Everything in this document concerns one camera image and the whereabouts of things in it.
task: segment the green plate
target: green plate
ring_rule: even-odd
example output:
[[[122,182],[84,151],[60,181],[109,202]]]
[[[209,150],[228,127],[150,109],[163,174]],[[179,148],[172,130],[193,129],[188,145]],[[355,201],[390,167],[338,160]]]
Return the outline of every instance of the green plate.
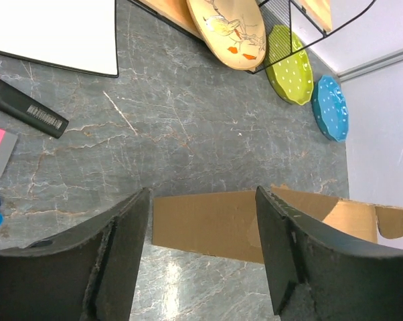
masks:
[[[264,61],[266,66],[289,54],[289,32],[285,25],[273,27],[268,36],[268,53]],[[293,50],[302,46],[300,39],[293,33]],[[314,87],[313,72],[305,50],[267,67],[266,73],[271,86],[283,100],[298,105],[310,101]]]

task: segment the bird design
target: bird design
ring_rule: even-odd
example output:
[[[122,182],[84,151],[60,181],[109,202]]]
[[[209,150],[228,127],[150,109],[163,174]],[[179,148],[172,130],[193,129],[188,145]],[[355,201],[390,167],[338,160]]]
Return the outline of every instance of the bird design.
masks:
[[[238,26],[240,26],[240,20],[236,19],[228,21],[221,15],[213,15],[207,19],[203,18],[206,22],[206,26],[210,31],[215,31],[218,35],[226,37],[231,35]]]

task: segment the black marker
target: black marker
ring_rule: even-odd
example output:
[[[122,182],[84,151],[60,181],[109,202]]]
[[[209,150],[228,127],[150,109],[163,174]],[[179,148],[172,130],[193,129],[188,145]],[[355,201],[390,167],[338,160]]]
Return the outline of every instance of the black marker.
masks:
[[[42,131],[59,138],[69,121],[33,98],[0,80],[0,111]]]

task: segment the gray trim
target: gray trim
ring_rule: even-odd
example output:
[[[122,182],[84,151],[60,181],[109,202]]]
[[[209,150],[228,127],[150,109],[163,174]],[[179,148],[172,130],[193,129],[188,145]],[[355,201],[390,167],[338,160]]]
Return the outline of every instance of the gray trim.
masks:
[[[7,166],[9,157],[13,152],[15,143],[17,142],[17,136],[14,134],[10,134],[9,132],[5,132],[5,135],[2,138],[0,144],[0,178],[2,176],[5,167]]]
[[[346,70],[345,72],[338,74],[338,77],[341,82],[346,82],[348,80],[352,80],[354,78],[392,66],[394,64],[398,64],[400,62],[403,62],[403,49],[372,60],[365,64],[359,65],[358,67]]]

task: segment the plate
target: plate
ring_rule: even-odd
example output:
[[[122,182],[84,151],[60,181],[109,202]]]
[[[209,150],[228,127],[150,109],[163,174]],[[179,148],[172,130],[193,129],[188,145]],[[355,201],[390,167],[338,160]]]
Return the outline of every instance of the plate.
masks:
[[[204,41],[228,67],[252,70],[266,55],[266,30],[254,0],[187,0]]]
[[[349,131],[349,112],[334,78],[322,76],[316,83],[311,103],[321,132],[330,140],[344,142]]]
[[[268,36],[268,54],[265,66],[290,53],[289,28],[275,25]],[[303,47],[300,39],[293,33],[293,50]],[[276,93],[291,104],[304,105],[313,93],[313,72],[309,56],[305,50],[266,68],[268,80]]]

